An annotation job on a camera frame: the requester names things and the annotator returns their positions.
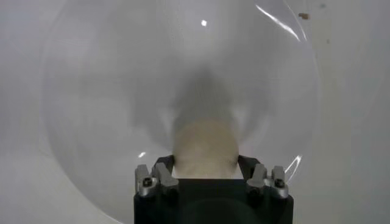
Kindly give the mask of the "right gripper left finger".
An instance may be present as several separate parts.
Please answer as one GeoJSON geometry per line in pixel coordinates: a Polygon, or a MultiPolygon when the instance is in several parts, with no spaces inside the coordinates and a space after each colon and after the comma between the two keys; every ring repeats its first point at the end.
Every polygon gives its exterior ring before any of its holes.
{"type": "Polygon", "coordinates": [[[179,180],[172,171],[175,159],[173,155],[160,157],[150,172],[147,165],[140,164],[135,169],[135,191],[142,198],[151,198],[160,193],[168,195],[179,190],[179,180]]]}

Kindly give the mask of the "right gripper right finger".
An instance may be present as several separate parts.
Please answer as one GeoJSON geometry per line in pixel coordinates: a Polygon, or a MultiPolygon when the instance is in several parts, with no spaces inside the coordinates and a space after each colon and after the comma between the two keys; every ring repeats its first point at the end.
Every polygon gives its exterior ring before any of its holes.
{"type": "Polygon", "coordinates": [[[270,194],[273,198],[288,198],[289,187],[285,180],[285,171],[282,166],[274,166],[271,174],[265,165],[256,158],[238,157],[238,165],[246,182],[247,191],[255,192],[258,196],[270,194]]]}

